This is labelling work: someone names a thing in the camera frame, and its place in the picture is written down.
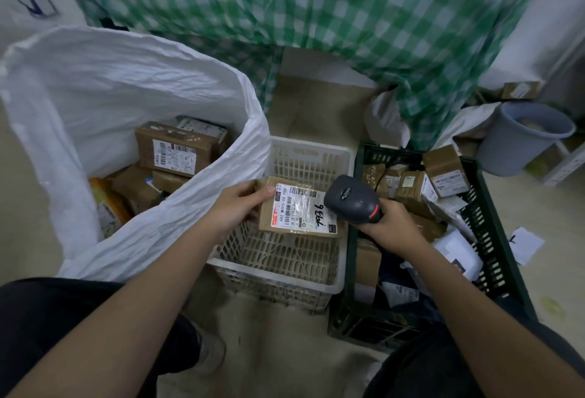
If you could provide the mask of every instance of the green checkered tablecloth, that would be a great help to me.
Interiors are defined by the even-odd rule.
[[[90,25],[110,17],[233,65],[265,112],[282,47],[339,55],[378,84],[400,84],[417,149],[431,146],[469,98],[529,1],[78,0]]]

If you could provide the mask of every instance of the plastic bucket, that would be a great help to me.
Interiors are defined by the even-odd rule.
[[[520,123],[524,119],[541,126],[539,131]],[[554,108],[533,102],[505,102],[477,151],[482,168],[498,176],[512,176],[550,147],[575,131],[571,119]]]

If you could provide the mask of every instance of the white wall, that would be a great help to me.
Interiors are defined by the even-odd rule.
[[[52,1],[60,11],[56,22],[85,23],[74,0]],[[10,2],[0,0],[0,48],[30,33],[11,23]],[[481,83],[496,87],[511,80],[546,78],[548,70],[584,28],[585,0],[533,0]],[[374,86],[370,79],[333,55],[297,48],[285,50],[281,72],[341,84]]]

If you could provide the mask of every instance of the handheld scanner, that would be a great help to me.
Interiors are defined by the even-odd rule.
[[[333,181],[325,193],[324,204],[338,217],[352,224],[379,222],[383,216],[376,192],[346,174]]]

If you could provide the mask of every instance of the person's right arm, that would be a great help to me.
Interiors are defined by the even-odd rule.
[[[585,380],[430,245],[402,204],[381,203],[382,220],[358,228],[417,270],[487,398],[585,396]]]

